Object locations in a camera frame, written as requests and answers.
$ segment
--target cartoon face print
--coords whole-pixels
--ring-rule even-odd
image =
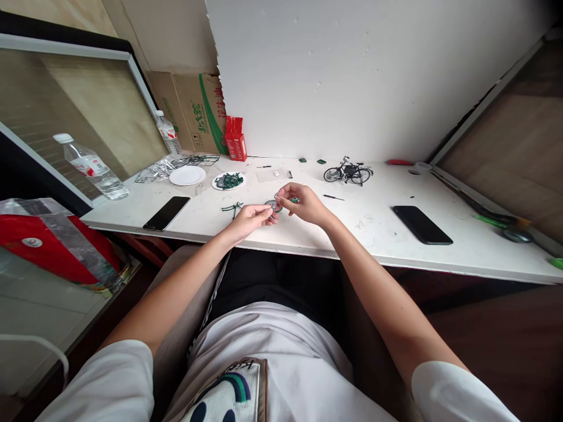
[[[188,406],[182,422],[259,421],[260,375],[266,375],[266,361],[249,359],[227,368],[204,387]]]

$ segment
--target red box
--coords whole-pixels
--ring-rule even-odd
[[[242,133],[242,117],[227,116],[225,142],[233,161],[246,161],[245,136]]]

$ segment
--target small metal wheel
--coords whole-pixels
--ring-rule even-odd
[[[369,170],[359,169],[354,172],[354,174],[352,175],[352,177],[350,177],[350,179],[352,180],[352,183],[356,183],[356,185],[363,186],[363,184],[367,182],[370,176],[371,173],[369,172]]]
[[[342,172],[338,167],[331,167],[324,172],[324,179],[327,182],[336,182],[337,180],[342,179]]]
[[[265,205],[271,205],[272,206],[272,210],[274,212],[279,212],[281,210],[283,210],[283,207],[281,205],[279,205],[275,199],[270,199],[269,201],[264,202]]]

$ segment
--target miniature bicycle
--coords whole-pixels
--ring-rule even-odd
[[[353,164],[348,161],[350,157],[344,155],[340,162],[340,167],[331,167],[324,172],[324,179],[327,182],[336,182],[344,178],[344,183],[352,180],[352,183],[363,186],[364,183],[374,174],[374,171],[369,166],[364,166],[364,163]]]

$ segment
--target small screwdriver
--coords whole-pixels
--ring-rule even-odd
[[[336,196],[330,196],[330,195],[323,195],[323,196],[326,196],[327,198],[332,198],[332,199],[345,200],[345,199],[342,199],[342,198],[337,198]]]

